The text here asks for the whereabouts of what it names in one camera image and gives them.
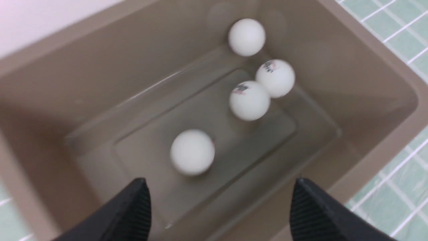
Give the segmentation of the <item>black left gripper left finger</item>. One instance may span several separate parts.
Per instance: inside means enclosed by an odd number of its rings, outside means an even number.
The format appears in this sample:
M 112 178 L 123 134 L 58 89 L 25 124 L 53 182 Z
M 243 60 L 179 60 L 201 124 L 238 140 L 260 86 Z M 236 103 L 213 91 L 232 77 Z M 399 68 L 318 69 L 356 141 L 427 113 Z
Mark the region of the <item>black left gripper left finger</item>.
M 151 218 L 150 191 L 139 177 L 55 241 L 147 241 Z

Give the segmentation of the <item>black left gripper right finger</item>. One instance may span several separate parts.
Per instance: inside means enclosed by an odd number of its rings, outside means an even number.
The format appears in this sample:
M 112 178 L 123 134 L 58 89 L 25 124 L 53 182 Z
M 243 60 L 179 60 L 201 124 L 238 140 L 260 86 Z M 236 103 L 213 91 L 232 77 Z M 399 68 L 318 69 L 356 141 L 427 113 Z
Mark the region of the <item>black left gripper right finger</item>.
M 294 184 L 290 230 L 294 241 L 392 241 L 307 178 Z

